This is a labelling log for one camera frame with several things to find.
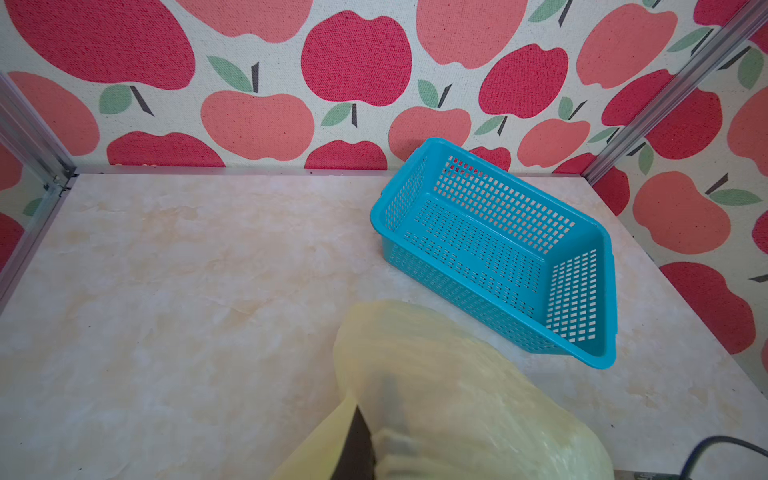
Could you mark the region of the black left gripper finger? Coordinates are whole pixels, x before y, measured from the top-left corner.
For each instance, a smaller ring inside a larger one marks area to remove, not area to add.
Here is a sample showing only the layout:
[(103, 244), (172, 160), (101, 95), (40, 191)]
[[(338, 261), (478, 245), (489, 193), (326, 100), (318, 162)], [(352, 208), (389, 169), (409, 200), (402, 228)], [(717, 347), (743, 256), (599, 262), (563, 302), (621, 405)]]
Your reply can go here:
[(370, 430), (362, 413), (356, 408), (330, 479), (375, 480), (376, 464)]

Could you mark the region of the yellow plastic avocado-print bag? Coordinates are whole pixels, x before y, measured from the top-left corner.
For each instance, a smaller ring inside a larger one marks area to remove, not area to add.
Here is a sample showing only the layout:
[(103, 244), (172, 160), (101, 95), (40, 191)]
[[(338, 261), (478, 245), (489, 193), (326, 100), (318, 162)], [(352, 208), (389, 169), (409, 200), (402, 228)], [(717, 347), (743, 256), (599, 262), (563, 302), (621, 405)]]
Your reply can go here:
[(394, 300), (346, 314), (333, 348), (339, 405), (275, 471), (330, 479), (352, 416), (372, 437), (376, 479), (610, 479), (597, 435), (488, 343)]

